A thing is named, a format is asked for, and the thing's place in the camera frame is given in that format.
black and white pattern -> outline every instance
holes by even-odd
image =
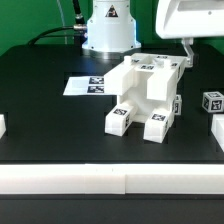
[[[125,128],[129,125],[129,122],[130,122],[130,115],[128,115],[128,116],[126,117]]]
[[[168,121],[166,121],[166,124],[165,124],[165,132],[167,131],[168,129]]]
[[[171,66],[172,67],[177,67],[178,63],[173,63]]]
[[[221,97],[218,93],[208,93],[211,98]]]
[[[90,77],[89,78],[89,84],[104,84],[104,78],[103,77]]]
[[[177,114],[179,112],[179,103],[175,103],[175,111],[174,113]]]
[[[204,98],[204,107],[206,109],[208,109],[208,107],[209,107],[209,100],[206,97]]]
[[[110,17],[110,18],[118,17],[117,12],[113,5],[110,7],[109,11],[107,12],[106,17]]]
[[[152,70],[154,69],[154,65],[142,65],[141,69],[145,69],[145,70]]]
[[[222,108],[222,100],[214,100],[212,101],[212,107],[211,110],[221,110]]]
[[[175,111],[175,100],[173,100],[173,103],[172,103],[172,112]]]
[[[114,111],[115,114],[118,114],[118,115],[121,115],[121,116],[124,116],[126,113],[127,113],[127,110],[122,110],[122,109],[116,109]]]
[[[104,93],[104,86],[89,86],[87,93]]]
[[[138,63],[140,60],[139,59],[132,59],[133,63]]]
[[[159,114],[153,114],[152,119],[157,120],[157,121],[164,121],[166,119],[166,116],[159,115]]]
[[[159,55],[159,56],[157,56],[157,58],[160,58],[160,59],[167,59],[168,56],[166,56],[166,55]]]

black table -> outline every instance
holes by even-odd
[[[199,60],[178,84],[182,115],[162,144],[143,140],[133,123],[123,137],[104,133],[114,96],[63,96],[72,76],[103,75],[121,60],[81,56],[74,46],[16,46],[0,57],[0,114],[7,132],[1,164],[189,163],[222,164],[212,115],[201,108],[206,91],[224,93],[224,56],[197,45]],[[181,55],[180,45],[144,53]],[[0,196],[1,223],[222,223],[223,196],[29,195]]]

white cube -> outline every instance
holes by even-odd
[[[0,138],[6,131],[4,115],[0,114]]]
[[[134,107],[116,106],[107,116],[105,132],[122,136],[131,124],[130,114]]]
[[[176,95],[174,102],[174,113],[175,115],[181,115],[182,98],[181,95]]]
[[[162,143],[169,129],[170,112],[155,109],[145,123],[144,139]]]
[[[223,112],[224,96],[220,92],[205,92],[202,107],[209,113]]]

white block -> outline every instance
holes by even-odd
[[[175,70],[157,71],[147,81],[147,99],[166,101],[176,86]]]
[[[134,66],[118,65],[104,76],[106,94],[123,95],[134,84]]]
[[[125,174],[114,165],[85,165],[86,194],[125,194]]]
[[[122,136],[132,123],[136,108],[128,104],[120,104],[106,116],[105,132]]]
[[[203,93],[202,107],[208,113],[222,112],[224,96],[220,92],[205,92]]]
[[[6,131],[4,115],[0,114],[0,138]]]
[[[83,165],[6,165],[0,170],[1,194],[85,193]]]
[[[150,61],[148,54],[134,54],[125,56],[124,62],[104,75],[104,92],[106,94],[123,95],[133,86],[138,84],[135,66],[139,63]]]
[[[224,151],[224,115],[214,114],[212,120],[212,133]]]
[[[223,165],[138,165],[127,170],[126,193],[223,194]]]
[[[144,139],[162,143],[168,129],[171,112],[163,109],[155,109],[145,123]]]
[[[164,60],[164,68],[165,69],[171,69],[172,68],[172,60],[171,59],[165,59]]]
[[[184,74],[186,60],[177,61],[172,63],[172,69],[176,70],[177,82],[180,81],[181,77]]]
[[[174,102],[175,107],[175,115],[181,115],[181,108],[182,108],[182,98],[181,95],[176,95],[176,99]]]
[[[166,110],[170,112],[169,119],[168,119],[168,126],[169,128],[173,125],[174,118],[175,118],[175,99],[176,99],[176,89],[168,96],[166,102],[160,105],[159,109]]]

green background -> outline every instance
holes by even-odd
[[[75,23],[72,0],[60,0],[66,25]],[[26,44],[43,31],[62,26],[57,0],[0,0],[0,55],[15,45]],[[155,33],[158,0],[131,0],[131,14],[137,21],[137,39],[141,43],[164,43]],[[80,0],[85,19],[92,14],[92,0]],[[224,38],[198,39],[224,53]],[[46,38],[38,43],[64,43],[63,38]]]

